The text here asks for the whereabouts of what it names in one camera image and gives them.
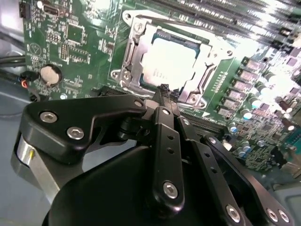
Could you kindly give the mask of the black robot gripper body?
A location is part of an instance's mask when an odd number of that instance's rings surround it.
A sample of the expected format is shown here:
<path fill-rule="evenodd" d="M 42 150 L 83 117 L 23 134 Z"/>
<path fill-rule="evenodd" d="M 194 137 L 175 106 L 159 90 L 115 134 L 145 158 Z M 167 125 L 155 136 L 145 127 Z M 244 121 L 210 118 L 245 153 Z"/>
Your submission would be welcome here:
<path fill-rule="evenodd" d="M 152 168 L 146 147 L 131 148 L 72 179 L 56 195 L 46 226 L 221 226 L 199 168 L 182 163 L 185 205 L 172 218 L 148 206 Z"/>

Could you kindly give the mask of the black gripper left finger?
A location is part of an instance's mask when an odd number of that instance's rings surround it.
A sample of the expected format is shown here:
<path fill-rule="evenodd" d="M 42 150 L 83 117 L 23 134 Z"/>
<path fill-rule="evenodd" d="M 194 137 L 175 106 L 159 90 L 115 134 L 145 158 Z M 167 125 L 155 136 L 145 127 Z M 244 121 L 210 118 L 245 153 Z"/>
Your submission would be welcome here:
<path fill-rule="evenodd" d="M 132 154 L 147 154 L 144 195 L 160 212 L 178 212 L 185 198 L 181 165 L 179 90 L 160 85 L 150 100 L 132 95 L 34 102 L 25 107 L 16 140 L 16 155 L 47 199 L 82 174 L 84 156 L 133 140 Z"/>

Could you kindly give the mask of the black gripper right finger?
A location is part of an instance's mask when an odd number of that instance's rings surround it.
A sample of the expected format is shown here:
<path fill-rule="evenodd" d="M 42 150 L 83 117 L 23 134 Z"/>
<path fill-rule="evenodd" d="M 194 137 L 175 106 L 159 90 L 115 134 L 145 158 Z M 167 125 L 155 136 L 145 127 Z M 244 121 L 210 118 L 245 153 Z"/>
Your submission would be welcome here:
<path fill-rule="evenodd" d="M 200 167 L 220 226 L 292 226 L 289 212 L 247 169 L 212 136 L 198 137 L 178 108 L 179 91 L 171 92 L 171 106 L 192 162 Z"/>

